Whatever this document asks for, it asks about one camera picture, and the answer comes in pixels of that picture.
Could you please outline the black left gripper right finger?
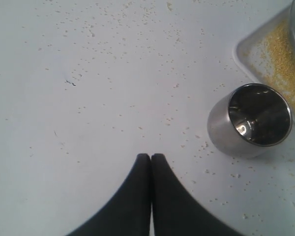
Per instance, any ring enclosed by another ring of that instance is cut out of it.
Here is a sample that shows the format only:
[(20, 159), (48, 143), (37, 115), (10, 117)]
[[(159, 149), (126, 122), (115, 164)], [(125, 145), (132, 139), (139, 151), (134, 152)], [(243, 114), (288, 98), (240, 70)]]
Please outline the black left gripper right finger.
[(239, 236), (203, 208), (183, 187), (165, 155), (151, 157), (152, 213), (156, 236)]

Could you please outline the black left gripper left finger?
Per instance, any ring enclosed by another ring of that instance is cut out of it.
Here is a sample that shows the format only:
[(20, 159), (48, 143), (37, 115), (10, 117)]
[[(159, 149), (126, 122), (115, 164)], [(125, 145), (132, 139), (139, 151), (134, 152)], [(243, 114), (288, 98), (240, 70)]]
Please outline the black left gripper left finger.
[(148, 236), (151, 217), (151, 160), (137, 155), (118, 191), (70, 236)]

